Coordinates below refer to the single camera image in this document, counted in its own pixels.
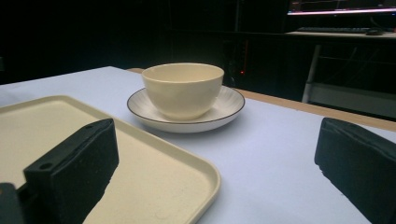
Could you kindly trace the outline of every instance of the white saucer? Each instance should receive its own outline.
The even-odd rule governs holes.
[[[127,102],[131,112],[145,125],[170,133],[198,133],[216,129],[234,120],[245,105],[238,91],[222,86],[213,107],[198,119],[175,120],[162,115],[151,103],[146,89],[135,92]]]

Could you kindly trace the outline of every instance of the cream bowl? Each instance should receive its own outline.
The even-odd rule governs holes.
[[[148,98],[170,119],[196,119],[215,103],[224,71],[204,63],[168,63],[142,72]]]

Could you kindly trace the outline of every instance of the table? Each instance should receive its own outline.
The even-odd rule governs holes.
[[[126,101],[142,88],[137,73],[102,67],[2,85],[0,106],[69,95],[211,161],[222,183],[199,223],[369,223],[314,164],[318,131],[325,116],[336,117],[396,142],[394,122],[242,91],[246,105],[229,124],[165,133],[128,110]]]

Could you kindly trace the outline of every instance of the plastic tray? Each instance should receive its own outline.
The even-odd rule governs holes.
[[[80,127],[107,118],[111,117],[68,96],[0,108],[0,181],[20,187],[26,166]],[[216,167],[114,120],[120,164],[84,223],[196,222],[219,192]]]

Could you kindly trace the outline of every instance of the saucer rim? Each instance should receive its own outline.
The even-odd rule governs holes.
[[[187,120],[183,120],[183,121],[177,121],[177,120],[163,121],[163,120],[157,120],[157,119],[149,119],[149,118],[147,118],[147,117],[143,117],[143,116],[141,116],[141,115],[138,115],[138,114],[136,114],[136,113],[131,109],[131,107],[129,106],[129,102],[132,100],[132,98],[133,98],[136,94],[138,94],[139,92],[145,90],[146,88],[142,88],[142,89],[140,89],[139,91],[134,92],[134,93],[128,98],[128,100],[127,100],[127,107],[128,107],[128,109],[129,109],[135,116],[137,116],[137,117],[139,117],[139,118],[141,118],[141,119],[145,119],[145,120],[149,120],[149,121],[153,121],[153,122],[159,122],[159,123],[162,123],[162,124],[192,125],[192,124],[206,124],[206,123],[216,122],[216,121],[220,121],[220,120],[223,120],[223,119],[227,119],[227,118],[229,118],[229,117],[232,117],[232,116],[238,114],[238,113],[245,107],[245,103],[246,103],[245,96],[244,96],[241,92],[239,92],[239,91],[237,91],[237,90],[235,90],[235,89],[233,89],[233,88],[224,86],[224,85],[221,86],[221,87],[227,89],[228,91],[237,92],[237,93],[241,96],[241,99],[242,99],[242,102],[243,102],[243,103],[242,103],[242,105],[240,106],[240,108],[239,108],[238,110],[236,110],[235,112],[233,112],[232,114],[229,114],[229,115],[227,115],[227,116],[220,117],[220,118],[218,118],[218,119],[209,119],[209,120],[202,120],[202,121],[194,121],[194,119],[187,119]]]

